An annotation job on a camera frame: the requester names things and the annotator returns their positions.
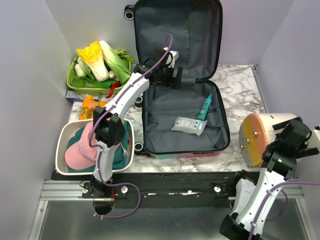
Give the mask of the teal tube bottle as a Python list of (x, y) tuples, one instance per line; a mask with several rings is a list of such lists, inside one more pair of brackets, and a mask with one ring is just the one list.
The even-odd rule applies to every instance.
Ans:
[(205, 118), (206, 118), (206, 115), (208, 113), (208, 110), (211, 106), (211, 103), (212, 103), (212, 97), (213, 97), (213, 94), (211, 93), (204, 101), (203, 103), (203, 106), (197, 116), (197, 119), (200, 120), (200, 121), (204, 121)]

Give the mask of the yellow drawer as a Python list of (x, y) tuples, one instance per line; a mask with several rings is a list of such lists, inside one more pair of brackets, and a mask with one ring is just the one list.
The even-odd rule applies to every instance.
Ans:
[(258, 168), (262, 164), (262, 153), (257, 143), (257, 136), (254, 132), (258, 132), (254, 124), (259, 124), (256, 114), (248, 115), (240, 125), (239, 129), (239, 148), (244, 162), (250, 168)]

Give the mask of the clear packet of items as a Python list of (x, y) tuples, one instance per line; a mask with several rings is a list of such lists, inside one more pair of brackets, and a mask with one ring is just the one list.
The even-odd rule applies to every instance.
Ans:
[(207, 122), (207, 120), (202, 121), (178, 116), (171, 130), (200, 136), (203, 133)]

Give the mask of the red chili pepper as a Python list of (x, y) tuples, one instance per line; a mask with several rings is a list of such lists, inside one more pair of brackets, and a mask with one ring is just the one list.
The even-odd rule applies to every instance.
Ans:
[(113, 95), (114, 90), (119, 86), (121, 86), (121, 82), (120, 81), (116, 81), (114, 84), (112, 84), (111, 87), (110, 87), (109, 93), (105, 98), (109, 99)]

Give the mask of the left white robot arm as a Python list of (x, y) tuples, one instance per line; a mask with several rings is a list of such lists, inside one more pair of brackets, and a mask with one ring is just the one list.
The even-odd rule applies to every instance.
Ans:
[(95, 148), (96, 164), (90, 178), (93, 191), (101, 198), (110, 194), (113, 184), (113, 161), (116, 150), (125, 136), (123, 119), (134, 101), (150, 86), (160, 83), (173, 85), (173, 72), (179, 52), (168, 47), (159, 57), (148, 58), (137, 64), (120, 92), (105, 107), (93, 111), (93, 129), (88, 145)]

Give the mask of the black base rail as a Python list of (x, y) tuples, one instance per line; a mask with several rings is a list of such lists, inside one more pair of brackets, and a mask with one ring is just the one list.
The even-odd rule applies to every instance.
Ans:
[(90, 175), (66, 176), (53, 172), (54, 181), (85, 182), (88, 192), (85, 200), (109, 200), (115, 192), (117, 209), (132, 209), (139, 202), (140, 208), (227, 208), (229, 199), (236, 196), (236, 184), (242, 178), (257, 183), (258, 172), (169, 172), (169, 173), (115, 173), (114, 187), (102, 183), (93, 187)]

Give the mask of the pink and teal kids suitcase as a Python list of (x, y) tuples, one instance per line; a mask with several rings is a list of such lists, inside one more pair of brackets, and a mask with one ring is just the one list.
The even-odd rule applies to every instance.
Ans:
[[(231, 141), (216, 73), (223, 31), (218, 0), (139, 0), (123, 13), (133, 21), (138, 66), (148, 69), (162, 56), (165, 37), (178, 52), (174, 68), (153, 72), (142, 97), (143, 149), (157, 158), (215, 155)], [(196, 119), (212, 98), (200, 135), (174, 131), (178, 117)]]

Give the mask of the yellow napa cabbage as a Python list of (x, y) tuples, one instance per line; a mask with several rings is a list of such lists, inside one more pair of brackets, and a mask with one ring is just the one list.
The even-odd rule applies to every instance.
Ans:
[(97, 40), (85, 48), (76, 49), (75, 52), (89, 67), (97, 81), (103, 82), (108, 79), (109, 73), (105, 67), (102, 47)]

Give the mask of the white mushroom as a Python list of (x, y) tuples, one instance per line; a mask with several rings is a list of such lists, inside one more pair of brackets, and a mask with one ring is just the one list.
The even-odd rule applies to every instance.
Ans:
[(113, 71), (109, 71), (108, 72), (108, 76), (109, 76), (110, 79), (116, 79), (117, 78)]

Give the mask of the pink baseball cap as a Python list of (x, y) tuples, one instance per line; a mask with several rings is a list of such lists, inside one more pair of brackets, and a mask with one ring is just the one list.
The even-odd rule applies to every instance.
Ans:
[(65, 162), (72, 171), (89, 171), (96, 165), (97, 147), (90, 147), (93, 122), (89, 122), (80, 128), (69, 140), (65, 152)]

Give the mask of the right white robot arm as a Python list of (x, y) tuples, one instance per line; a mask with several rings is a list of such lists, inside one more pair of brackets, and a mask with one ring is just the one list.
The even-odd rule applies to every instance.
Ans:
[(230, 183), (236, 195), (233, 209), (219, 228), (229, 240), (260, 240), (267, 216), (285, 185), (303, 185), (293, 178), (297, 160), (320, 153), (320, 128), (310, 129), (300, 117), (272, 125), (275, 139), (262, 154), (259, 176), (241, 171)]

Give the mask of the orange snack bag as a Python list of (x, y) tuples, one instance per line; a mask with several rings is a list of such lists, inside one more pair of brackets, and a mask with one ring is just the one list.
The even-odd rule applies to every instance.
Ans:
[(80, 111), (79, 120), (88, 120), (93, 118), (94, 109), (99, 107), (104, 107), (107, 104), (105, 101), (99, 101), (94, 99), (91, 95), (88, 95), (82, 103), (82, 108)]

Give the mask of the cream cylindrical bucket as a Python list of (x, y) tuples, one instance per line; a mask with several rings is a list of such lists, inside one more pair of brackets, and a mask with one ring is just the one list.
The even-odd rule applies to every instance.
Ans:
[(276, 140), (277, 136), (288, 125), (288, 122), (292, 119), (302, 121), (301, 117), (298, 117), (292, 113), (252, 113), (252, 114), (266, 114), (269, 120), (269, 127), (267, 131), (268, 144), (271, 144)]

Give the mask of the teal cloth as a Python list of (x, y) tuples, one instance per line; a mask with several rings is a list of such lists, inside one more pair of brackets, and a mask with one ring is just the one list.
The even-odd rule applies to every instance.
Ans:
[[(127, 156), (129, 155), (128, 146), (129, 146), (129, 142), (130, 142), (129, 132), (131, 131), (131, 126), (127, 121), (125, 121), (123, 123), (123, 126), (125, 129), (125, 135), (121, 141), (121, 144), (117, 146), (117, 149), (114, 153), (113, 163), (112, 163), (113, 170), (118, 170), (118, 169), (124, 168), (126, 165)], [(70, 173), (87, 173), (87, 172), (93, 172), (95, 170), (95, 166), (96, 165), (87, 169), (87, 170), (92, 170), (92, 171), (73, 171), (68, 166), (67, 166), (67, 169), (68, 169), (68, 172), (70, 172)]]

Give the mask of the purple white box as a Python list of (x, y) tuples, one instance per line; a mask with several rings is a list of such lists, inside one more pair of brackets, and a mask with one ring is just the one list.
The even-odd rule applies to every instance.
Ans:
[(73, 90), (68, 90), (66, 92), (65, 98), (69, 102), (83, 102), (84, 99), (88, 96), (92, 96), (94, 100), (100, 100), (102, 98), (102, 95), (98, 92), (83, 92), (83, 91), (73, 91)]

